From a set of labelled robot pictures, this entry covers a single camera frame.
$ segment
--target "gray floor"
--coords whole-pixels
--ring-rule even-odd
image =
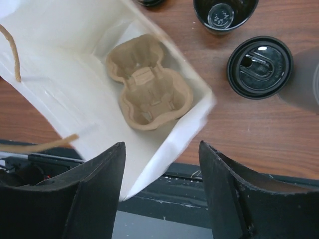
[[[117,212],[112,239],[213,239],[212,231],[180,223]]]

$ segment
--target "gray cup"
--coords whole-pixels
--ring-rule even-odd
[[[293,106],[319,114],[319,46],[294,57],[295,67],[279,97]]]

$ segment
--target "twisted paper handle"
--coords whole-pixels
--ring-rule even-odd
[[[13,53],[14,57],[14,74],[15,79],[18,82],[21,82],[21,74],[20,74],[20,61],[18,56],[18,51],[16,49],[16,45],[14,42],[14,39],[12,35],[5,29],[4,26],[0,24],[0,32],[5,36],[7,41],[10,43],[10,47]],[[9,153],[35,153],[35,152],[41,152],[50,148],[59,147],[62,145],[66,145],[76,139],[78,139],[79,136],[77,134],[72,134],[69,137],[66,137],[64,139],[56,140],[49,143],[44,144],[38,144],[38,145],[27,145],[27,146],[20,146],[20,145],[6,145],[6,144],[0,144],[0,151],[9,152]]]

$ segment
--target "black lid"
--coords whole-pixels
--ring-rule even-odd
[[[230,5],[216,4],[208,13],[208,24],[216,29],[226,29],[233,22],[234,15],[234,10]]]
[[[293,57],[280,40],[269,36],[251,38],[238,46],[227,64],[230,86],[249,99],[264,99],[286,84]]]
[[[157,6],[160,3],[164,2],[165,0],[136,0],[140,5],[151,7]]]

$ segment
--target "brown wooden surface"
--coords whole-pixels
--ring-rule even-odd
[[[319,1],[259,0],[249,21],[225,37],[204,29],[192,2],[167,0],[155,10],[143,9],[172,37],[218,99],[207,126],[178,162],[198,164],[198,145],[205,140],[260,172],[319,179],[319,116],[286,105],[277,96],[244,99],[231,90],[225,73],[232,51],[254,36],[276,37],[293,54],[319,44]],[[0,138],[33,143],[59,138],[4,80],[0,80],[0,103]]]

